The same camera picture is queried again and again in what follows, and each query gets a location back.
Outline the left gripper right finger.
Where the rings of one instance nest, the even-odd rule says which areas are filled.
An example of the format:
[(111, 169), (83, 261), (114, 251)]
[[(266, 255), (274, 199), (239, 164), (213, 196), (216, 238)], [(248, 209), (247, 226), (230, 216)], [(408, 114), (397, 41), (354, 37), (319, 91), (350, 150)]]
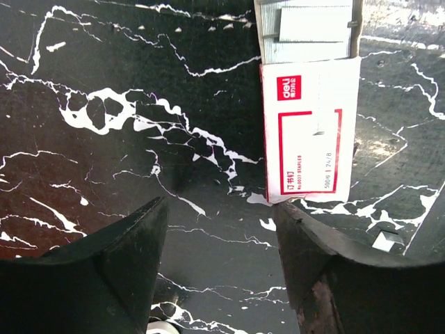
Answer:
[(444, 261), (350, 239), (288, 202), (273, 208), (289, 304), (302, 333), (443, 333)]

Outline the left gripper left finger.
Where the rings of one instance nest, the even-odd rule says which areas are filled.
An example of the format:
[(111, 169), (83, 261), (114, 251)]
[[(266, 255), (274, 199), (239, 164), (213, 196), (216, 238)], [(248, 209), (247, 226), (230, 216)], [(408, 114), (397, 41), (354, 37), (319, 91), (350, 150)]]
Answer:
[(168, 226), (168, 201), (40, 257), (1, 261), (2, 333), (144, 333)]

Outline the white staple box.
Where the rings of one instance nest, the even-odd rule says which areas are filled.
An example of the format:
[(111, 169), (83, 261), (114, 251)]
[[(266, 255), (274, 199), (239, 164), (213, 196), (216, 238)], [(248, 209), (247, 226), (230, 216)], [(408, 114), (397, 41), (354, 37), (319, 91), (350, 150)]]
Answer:
[[(352, 6), (344, 42), (280, 42), (281, 9)], [(256, 1), (266, 199), (344, 202), (350, 193), (362, 34), (361, 1)]]

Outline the small silver staple piece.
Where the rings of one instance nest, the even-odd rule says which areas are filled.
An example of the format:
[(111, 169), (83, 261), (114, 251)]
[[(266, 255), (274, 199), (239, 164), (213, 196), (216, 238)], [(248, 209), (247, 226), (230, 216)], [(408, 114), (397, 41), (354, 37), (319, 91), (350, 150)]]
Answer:
[(389, 253), (394, 245), (404, 245), (403, 238), (394, 232), (381, 230), (372, 244), (374, 249)]

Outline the black marble pattern mat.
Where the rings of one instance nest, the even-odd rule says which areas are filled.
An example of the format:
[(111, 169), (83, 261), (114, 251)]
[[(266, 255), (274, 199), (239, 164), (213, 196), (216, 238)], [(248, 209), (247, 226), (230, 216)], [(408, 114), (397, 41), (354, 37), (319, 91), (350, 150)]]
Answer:
[[(365, 1), (347, 202), (297, 206), (444, 259), (444, 2)], [(298, 333), (266, 202), (251, 1), (1, 2), (1, 256), (170, 203), (151, 318)]]

